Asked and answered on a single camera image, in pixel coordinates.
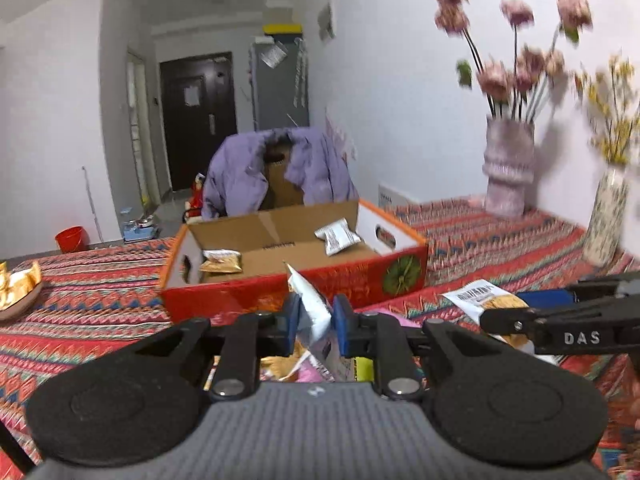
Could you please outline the white cookie snack bag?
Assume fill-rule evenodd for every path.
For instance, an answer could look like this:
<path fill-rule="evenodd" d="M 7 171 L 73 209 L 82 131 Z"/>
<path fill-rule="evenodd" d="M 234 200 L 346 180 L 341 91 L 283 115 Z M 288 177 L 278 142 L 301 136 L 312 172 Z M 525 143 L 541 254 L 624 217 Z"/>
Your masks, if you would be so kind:
<path fill-rule="evenodd" d="M 332 308 L 311 282 L 290 264 L 288 289 L 299 296 L 299 319 L 296 341 L 304 348 L 303 360 L 326 382 L 349 382 L 355 378 L 354 362 L 343 358 L 338 348 L 336 331 L 332 325 Z"/>

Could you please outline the yellow box on fridge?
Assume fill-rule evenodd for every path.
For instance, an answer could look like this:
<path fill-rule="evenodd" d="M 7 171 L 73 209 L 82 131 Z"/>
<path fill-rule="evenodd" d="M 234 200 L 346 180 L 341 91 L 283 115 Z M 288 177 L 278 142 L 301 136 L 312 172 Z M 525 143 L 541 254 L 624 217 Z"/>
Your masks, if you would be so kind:
<path fill-rule="evenodd" d="M 266 36 L 303 35 L 303 25 L 297 23 L 265 24 L 262 32 Z"/>

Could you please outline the grey refrigerator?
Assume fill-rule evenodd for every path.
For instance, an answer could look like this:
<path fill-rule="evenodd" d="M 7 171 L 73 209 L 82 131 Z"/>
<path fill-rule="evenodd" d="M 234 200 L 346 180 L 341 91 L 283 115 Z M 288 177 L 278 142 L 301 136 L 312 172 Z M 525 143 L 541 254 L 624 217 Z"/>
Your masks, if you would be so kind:
<path fill-rule="evenodd" d="M 250 46 L 254 128 L 309 126 L 308 56 L 301 34 L 255 37 Z"/>

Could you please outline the pink textured vase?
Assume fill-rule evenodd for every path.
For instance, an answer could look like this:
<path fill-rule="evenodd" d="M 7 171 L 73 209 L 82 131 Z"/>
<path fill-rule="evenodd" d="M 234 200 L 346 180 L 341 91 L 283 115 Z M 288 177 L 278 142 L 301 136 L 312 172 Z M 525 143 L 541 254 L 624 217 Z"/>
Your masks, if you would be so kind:
<path fill-rule="evenodd" d="M 524 214 L 526 188 L 535 170 L 535 128 L 530 122 L 487 118 L 483 172 L 485 210 L 503 218 Z"/>

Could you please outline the small grey white packet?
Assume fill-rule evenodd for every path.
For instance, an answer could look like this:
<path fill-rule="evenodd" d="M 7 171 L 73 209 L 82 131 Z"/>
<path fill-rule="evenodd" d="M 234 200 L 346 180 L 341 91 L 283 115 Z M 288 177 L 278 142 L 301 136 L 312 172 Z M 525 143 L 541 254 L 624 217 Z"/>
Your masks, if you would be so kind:
<path fill-rule="evenodd" d="M 336 220 L 327 226 L 322 226 L 322 228 L 314 232 L 314 236 L 318 240 L 324 241 L 324 244 L 326 244 L 324 250 L 328 257 L 335 256 L 343 250 L 362 242 L 361 237 L 352 232 L 345 218 Z"/>

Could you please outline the dark entrance door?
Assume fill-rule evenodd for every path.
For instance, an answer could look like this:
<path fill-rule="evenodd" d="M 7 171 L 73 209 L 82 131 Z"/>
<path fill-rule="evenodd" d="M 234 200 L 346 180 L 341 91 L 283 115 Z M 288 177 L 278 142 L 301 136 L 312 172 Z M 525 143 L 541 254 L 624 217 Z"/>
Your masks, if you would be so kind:
<path fill-rule="evenodd" d="M 160 93 L 171 188 L 186 190 L 238 132 L 232 54 L 161 62 Z"/>

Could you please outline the white mop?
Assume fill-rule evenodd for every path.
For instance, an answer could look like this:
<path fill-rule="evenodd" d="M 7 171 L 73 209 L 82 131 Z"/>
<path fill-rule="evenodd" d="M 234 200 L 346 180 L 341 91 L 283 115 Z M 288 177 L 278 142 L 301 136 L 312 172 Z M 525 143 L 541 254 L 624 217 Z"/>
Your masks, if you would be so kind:
<path fill-rule="evenodd" d="M 96 203 L 94 202 L 94 199 L 93 199 L 93 195 L 92 195 L 92 191 L 91 191 L 91 184 L 90 184 L 90 179 L 89 179 L 89 174 L 88 174 L 88 170 L 87 170 L 86 166 L 81 166 L 81 171 L 82 171 L 82 175 L 84 176 L 84 181 L 85 181 L 85 187 L 86 187 L 86 193 L 87 193 L 87 197 L 88 197 L 89 207 L 90 207 L 90 210 L 91 210 L 94 227 L 96 228 L 96 236 L 98 237 L 98 240 L 99 240 L 100 244 L 104 244 L 104 236 L 103 236 L 103 233 L 102 233 L 98 212 L 96 211 Z"/>

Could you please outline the small pink packet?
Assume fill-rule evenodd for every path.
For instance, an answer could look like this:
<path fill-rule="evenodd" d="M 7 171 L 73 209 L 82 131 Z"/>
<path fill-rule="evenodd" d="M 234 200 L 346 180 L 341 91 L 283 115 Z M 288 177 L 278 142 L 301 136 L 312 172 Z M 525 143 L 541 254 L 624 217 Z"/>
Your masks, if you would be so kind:
<path fill-rule="evenodd" d="M 399 324 L 401 326 L 404 326 L 404 327 L 412 327 L 412 328 L 420 328 L 421 327 L 420 323 L 411 321 L 408 318 L 406 318 L 405 316 L 400 315 L 400 314 L 395 313 L 395 312 L 392 312 L 392 311 L 389 311 L 389 310 L 375 309 L 375 310 L 372 310 L 372 313 L 375 313 L 377 315 L 382 315 L 382 314 L 389 315 L 392 318 L 396 318 L 396 320 L 399 322 Z"/>

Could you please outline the brown wooden chair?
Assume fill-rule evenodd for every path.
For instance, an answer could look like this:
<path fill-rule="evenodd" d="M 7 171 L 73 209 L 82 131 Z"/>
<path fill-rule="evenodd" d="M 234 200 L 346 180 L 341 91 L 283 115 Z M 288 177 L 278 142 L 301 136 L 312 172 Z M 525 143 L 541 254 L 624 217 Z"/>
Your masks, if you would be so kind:
<path fill-rule="evenodd" d="M 303 205 L 303 191 L 285 179 L 291 150 L 292 144 L 288 142 L 270 144 L 266 147 L 262 174 L 267 180 L 268 188 L 260 205 L 261 210 Z"/>

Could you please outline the red plastic bucket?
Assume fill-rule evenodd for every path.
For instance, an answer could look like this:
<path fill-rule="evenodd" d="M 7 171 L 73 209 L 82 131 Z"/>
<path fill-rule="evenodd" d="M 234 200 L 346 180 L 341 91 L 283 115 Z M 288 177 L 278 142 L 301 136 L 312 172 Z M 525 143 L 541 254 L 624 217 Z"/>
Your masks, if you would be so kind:
<path fill-rule="evenodd" d="M 84 252 L 89 247 L 88 233 L 82 226 L 71 226 L 54 237 L 62 254 Z"/>

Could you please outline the colourful patterned tablecloth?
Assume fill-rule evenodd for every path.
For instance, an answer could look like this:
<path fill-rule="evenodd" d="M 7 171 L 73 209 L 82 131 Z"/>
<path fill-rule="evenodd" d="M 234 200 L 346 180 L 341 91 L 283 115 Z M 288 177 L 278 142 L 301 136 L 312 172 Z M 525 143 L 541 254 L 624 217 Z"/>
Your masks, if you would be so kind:
<path fill-rule="evenodd" d="M 450 198 L 398 207 L 396 217 L 430 244 L 424 289 L 384 309 L 416 322 L 465 316 L 446 292 L 484 278 L 510 292 L 555 288 L 593 274 L 582 256 L 584 231 L 538 209 L 518 220 L 488 216 L 478 200 Z M 171 240 L 43 258 L 44 286 L 32 310 L 1 329 L 1 419 L 28 454 L 28 398 L 50 376 L 167 326 L 158 296 Z M 626 356 L 572 356 L 567 370 L 592 380 L 611 422 L 596 463 L 614 479 L 639 474 L 639 387 Z"/>

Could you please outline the yellow blossom branches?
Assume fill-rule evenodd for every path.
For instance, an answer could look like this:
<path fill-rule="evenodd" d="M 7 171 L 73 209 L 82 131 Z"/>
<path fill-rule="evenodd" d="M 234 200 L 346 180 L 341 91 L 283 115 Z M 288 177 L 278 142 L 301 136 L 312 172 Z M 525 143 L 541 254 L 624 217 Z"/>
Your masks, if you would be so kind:
<path fill-rule="evenodd" d="M 574 73 L 579 106 L 590 128 L 590 145 L 609 165 L 629 167 L 638 155 L 639 75 L 631 60 L 616 52 L 594 73 Z"/>

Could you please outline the floral white slim vase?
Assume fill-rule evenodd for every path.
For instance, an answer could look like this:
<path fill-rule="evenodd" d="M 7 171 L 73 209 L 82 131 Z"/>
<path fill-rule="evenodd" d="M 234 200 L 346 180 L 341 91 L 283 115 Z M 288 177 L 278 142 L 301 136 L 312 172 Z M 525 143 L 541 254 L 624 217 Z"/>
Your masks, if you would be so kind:
<path fill-rule="evenodd" d="M 600 177 L 582 255 L 593 266 L 607 266 L 614 257 L 623 231 L 628 196 L 627 170 L 608 165 Z"/>

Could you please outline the plate of orange peels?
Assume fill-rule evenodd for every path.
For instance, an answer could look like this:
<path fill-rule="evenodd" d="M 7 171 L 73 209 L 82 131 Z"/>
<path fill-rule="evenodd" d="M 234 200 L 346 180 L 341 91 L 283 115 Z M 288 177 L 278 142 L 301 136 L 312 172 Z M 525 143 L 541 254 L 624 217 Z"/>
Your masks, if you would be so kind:
<path fill-rule="evenodd" d="M 32 262 L 29 269 L 9 271 L 1 263 L 0 320 L 9 322 L 25 313 L 37 300 L 43 286 L 40 264 Z"/>

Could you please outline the purple puffer jacket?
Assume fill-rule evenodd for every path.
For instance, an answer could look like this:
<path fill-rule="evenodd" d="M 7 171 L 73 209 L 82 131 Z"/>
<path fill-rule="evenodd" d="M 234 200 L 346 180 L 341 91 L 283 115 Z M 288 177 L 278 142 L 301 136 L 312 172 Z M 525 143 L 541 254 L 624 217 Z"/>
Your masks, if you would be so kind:
<path fill-rule="evenodd" d="M 203 183 L 204 220 L 287 204 L 341 203 L 358 197 L 333 141 L 317 128 L 234 134 L 210 160 Z"/>

